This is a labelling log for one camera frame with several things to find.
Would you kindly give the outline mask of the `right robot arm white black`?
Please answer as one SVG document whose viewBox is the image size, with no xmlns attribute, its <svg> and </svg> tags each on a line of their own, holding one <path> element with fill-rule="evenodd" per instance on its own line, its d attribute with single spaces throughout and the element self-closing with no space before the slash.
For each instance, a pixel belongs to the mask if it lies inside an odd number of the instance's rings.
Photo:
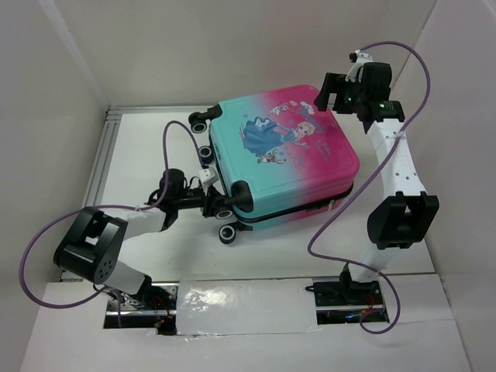
<svg viewBox="0 0 496 372">
<path fill-rule="evenodd" d="M 427 193 L 415 169 L 401 103 L 389 99 L 391 79 L 389 64 L 360 58 L 348 74 L 327 74 L 315 99 L 322 109 L 334 94 L 335 112 L 357 116 L 381 166 L 384 199 L 367 219 L 371 245 L 361 265 L 343 268 L 334 290 L 351 305 L 372 299 L 379 287 L 378 272 L 424 239 L 439 210 L 439 199 Z"/>
</svg>

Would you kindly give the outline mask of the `pink children's suitcase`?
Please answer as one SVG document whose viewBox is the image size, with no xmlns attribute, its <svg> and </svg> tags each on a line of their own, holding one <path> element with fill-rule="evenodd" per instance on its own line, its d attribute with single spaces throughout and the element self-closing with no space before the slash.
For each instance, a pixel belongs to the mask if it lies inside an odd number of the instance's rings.
<svg viewBox="0 0 496 372">
<path fill-rule="evenodd" d="M 340 205 L 353 190 L 360 162 L 332 112 L 318 108 L 308 84 L 231 98 L 193 112 L 193 133 L 207 132 L 200 150 L 214 162 L 225 194 L 217 219 L 230 244 L 239 231 L 292 222 Z"/>
</svg>

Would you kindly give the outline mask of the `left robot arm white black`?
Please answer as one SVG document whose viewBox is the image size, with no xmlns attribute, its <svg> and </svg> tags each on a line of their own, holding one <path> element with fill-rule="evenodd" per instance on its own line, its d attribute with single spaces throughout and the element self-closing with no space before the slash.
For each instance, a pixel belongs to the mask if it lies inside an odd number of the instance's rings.
<svg viewBox="0 0 496 372">
<path fill-rule="evenodd" d="M 61 269 L 92 284 L 124 294 L 136 309 L 146 308 L 160 295 L 149 275 L 119 260 L 123 243 L 147 233 L 161 233 L 176 221 L 180 210 L 198 208 L 205 217 L 231 216 L 236 199 L 220 193 L 216 172 L 205 168 L 200 184 L 190 188 L 178 169 L 164 171 L 159 188 L 139 207 L 85 207 L 56 248 L 53 261 Z"/>
</svg>

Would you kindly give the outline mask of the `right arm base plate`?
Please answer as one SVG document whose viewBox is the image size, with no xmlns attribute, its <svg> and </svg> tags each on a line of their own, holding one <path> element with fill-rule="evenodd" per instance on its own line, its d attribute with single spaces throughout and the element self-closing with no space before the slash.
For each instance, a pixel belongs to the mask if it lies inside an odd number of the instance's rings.
<svg viewBox="0 0 496 372">
<path fill-rule="evenodd" d="M 314 295 L 317 324 L 357 324 L 360 317 L 372 312 L 366 322 L 389 322 L 380 285 L 377 281 L 345 288 L 338 281 L 315 281 L 305 287 Z"/>
</svg>

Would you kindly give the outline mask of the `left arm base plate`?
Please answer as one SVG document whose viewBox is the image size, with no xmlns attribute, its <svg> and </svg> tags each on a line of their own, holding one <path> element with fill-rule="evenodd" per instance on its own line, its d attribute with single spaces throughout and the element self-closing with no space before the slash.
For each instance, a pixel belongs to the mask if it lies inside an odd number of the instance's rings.
<svg viewBox="0 0 496 372">
<path fill-rule="evenodd" d="M 117 290 L 108 291 L 103 329 L 148 329 L 157 335 L 177 335 L 178 282 L 152 283 L 151 297 L 139 302 Z"/>
</svg>

